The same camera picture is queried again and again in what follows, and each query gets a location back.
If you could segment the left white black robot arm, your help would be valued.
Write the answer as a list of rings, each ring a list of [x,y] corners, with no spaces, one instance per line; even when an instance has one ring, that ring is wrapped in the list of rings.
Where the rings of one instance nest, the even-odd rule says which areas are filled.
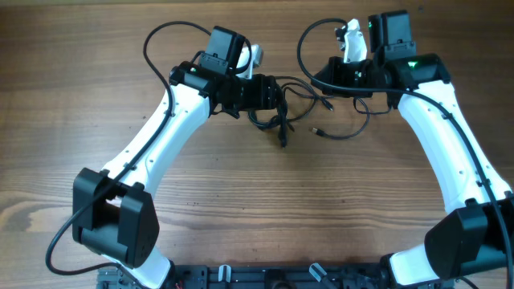
[[[283,95],[275,77],[254,74],[263,50],[215,27],[205,51],[175,67],[156,111],[123,152],[101,171],[82,169],[73,183],[72,237],[109,259],[140,288],[162,288],[173,263],[156,247],[153,199],[166,170],[192,134],[222,111],[269,110]]]

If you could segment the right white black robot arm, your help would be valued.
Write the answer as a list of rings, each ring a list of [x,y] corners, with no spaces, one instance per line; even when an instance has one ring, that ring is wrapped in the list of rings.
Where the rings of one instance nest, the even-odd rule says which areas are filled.
[[[513,192],[485,157],[436,54],[420,55],[404,10],[335,20],[341,56],[311,76],[324,94],[359,100],[383,92],[413,129],[439,182],[446,216],[424,241],[385,256],[380,288],[434,287],[513,269]]]

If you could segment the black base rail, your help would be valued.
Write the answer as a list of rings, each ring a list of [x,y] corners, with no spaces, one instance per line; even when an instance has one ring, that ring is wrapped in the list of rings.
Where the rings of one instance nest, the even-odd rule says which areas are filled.
[[[181,265],[164,288],[402,288],[391,269],[380,263],[310,267],[220,267]]]

